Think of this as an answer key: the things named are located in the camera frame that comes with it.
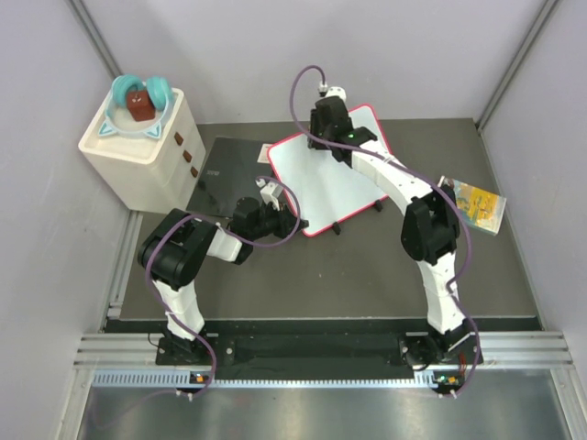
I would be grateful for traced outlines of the aluminium rail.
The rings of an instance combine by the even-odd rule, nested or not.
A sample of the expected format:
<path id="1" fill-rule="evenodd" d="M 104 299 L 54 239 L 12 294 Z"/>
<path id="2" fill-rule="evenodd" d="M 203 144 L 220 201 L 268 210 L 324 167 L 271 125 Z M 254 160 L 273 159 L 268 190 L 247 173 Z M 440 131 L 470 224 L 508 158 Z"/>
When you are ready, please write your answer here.
<path id="1" fill-rule="evenodd" d="M 159 335 L 83 335 L 73 365 L 78 369 L 151 369 Z M 482 332 L 483 369 L 556 369 L 573 365 L 560 332 Z"/>

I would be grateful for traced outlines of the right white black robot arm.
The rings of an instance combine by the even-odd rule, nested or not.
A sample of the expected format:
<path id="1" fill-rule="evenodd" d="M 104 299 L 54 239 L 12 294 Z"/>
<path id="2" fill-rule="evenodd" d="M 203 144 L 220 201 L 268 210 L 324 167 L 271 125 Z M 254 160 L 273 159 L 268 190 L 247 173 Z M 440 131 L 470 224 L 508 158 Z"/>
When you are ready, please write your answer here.
<path id="1" fill-rule="evenodd" d="M 309 148 L 329 150 L 334 160 L 373 182 L 404 216 L 401 244 L 416 262 L 426 294 L 428 352 L 438 362 L 450 362 L 471 332 L 457 305 L 460 221 L 454 191 L 429 184 L 388 150 L 379 151 L 377 135 L 365 126 L 353 126 L 344 100 L 335 94 L 320 94 L 309 128 Z"/>

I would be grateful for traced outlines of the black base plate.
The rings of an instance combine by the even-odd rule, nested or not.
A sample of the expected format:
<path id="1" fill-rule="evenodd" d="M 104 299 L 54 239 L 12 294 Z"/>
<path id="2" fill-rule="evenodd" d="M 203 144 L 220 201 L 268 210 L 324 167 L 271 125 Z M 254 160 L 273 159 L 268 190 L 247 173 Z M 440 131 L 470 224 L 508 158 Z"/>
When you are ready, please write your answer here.
<path id="1" fill-rule="evenodd" d="M 201 332 L 219 380 L 410 379 L 422 367 L 462 371 L 475 356 L 474 336 L 445 362 L 432 358 L 423 318 L 211 320 Z"/>

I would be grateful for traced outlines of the colourful book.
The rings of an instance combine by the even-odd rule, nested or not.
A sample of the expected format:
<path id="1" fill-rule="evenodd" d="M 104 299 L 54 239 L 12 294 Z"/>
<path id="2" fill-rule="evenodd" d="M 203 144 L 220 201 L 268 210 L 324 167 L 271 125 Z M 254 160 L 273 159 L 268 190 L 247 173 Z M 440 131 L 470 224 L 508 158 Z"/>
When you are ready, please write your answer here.
<path id="1" fill-rule="evenodd" d="M 439 186 L 447 185 L 455 193 L 456 205 L 469 227 L 496 236 L 504 218 L 507 199 L 468 183 L 442 176 Z"/>

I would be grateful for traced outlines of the pink framed whiteboard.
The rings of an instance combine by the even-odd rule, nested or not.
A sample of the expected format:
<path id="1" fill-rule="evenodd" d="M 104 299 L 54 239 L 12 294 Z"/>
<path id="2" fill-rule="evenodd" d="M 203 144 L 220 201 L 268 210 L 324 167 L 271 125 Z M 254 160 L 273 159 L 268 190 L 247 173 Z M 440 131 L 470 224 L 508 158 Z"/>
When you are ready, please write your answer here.
<path id="1" fill-rule="evenodd" d="M 387 198 L 375 183 L 336 161 L 329 151 L 310 149 L 301 133 L 273 144 L 267 157 L 275 177 L 292 190 L 285 198 L 308 222 L 303 230 L 307 237 Z"/>

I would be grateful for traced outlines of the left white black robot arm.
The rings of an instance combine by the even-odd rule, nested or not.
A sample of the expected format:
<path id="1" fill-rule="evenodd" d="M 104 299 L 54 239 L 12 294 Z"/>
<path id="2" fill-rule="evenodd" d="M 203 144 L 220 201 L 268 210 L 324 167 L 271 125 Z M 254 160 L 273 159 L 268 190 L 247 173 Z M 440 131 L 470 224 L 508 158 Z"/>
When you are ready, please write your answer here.
<path id="1" fill-rule="evenodd" d="M 227 228 L 171 210 L 143 242 L 138 264 L 166 308 L 167 328 L 159 342 L 159 365 L 194 365 L 210 358 L 208 343 L 199 335 L 205 319 L 199 310 L 194 279 L 205 259 L 240 265 L 253 243 L 267 236 L 285 239 L 309 226 L 282 203 L 243 197 L 236 203 Z"/>

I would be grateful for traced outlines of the teal cat ear headphones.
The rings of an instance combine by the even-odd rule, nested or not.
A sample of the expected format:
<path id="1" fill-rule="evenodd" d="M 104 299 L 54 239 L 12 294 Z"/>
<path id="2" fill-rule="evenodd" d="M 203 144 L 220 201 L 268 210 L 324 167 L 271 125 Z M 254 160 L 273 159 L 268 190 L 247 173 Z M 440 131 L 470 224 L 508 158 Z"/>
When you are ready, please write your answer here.
<path id="1" fill-rule="evenodd" d="M 105 120 L 98 129 L 98 136 L 159 140 L 174 102 L 172 88 L 164 77 L 152 76 L 142 81 L 136 75 L 119 75 L 113 80 L 106 98 Z M 118 110 L 129 114 L 133 129 L 116 123 Z"/>

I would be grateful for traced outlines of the brown cube toy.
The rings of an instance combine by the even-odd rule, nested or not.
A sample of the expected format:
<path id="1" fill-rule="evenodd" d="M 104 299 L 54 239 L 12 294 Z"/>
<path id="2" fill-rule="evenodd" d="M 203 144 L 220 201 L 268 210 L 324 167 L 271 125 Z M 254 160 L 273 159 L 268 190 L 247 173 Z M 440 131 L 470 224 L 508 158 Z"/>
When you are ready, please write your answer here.
<path id="1" fill-rule="evenodd" d="M 136 122 L 145 122 L 155 118 L 156 109 L 146 89 L 128 92 L 126 106 Z"/>

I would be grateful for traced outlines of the white drawer cabinet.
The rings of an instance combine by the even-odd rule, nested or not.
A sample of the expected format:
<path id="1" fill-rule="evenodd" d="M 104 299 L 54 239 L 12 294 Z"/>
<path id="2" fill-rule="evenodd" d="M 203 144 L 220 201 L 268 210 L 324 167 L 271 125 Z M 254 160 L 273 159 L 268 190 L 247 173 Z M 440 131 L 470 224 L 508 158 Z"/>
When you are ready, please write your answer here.
<path id="1" fill-rule="evenodd" d="M 173 107 L 138 123 L 108 94 L 78 148 L 133 211 L 186 209 L 205 160 L 205 146 L 184 92 Z"/>

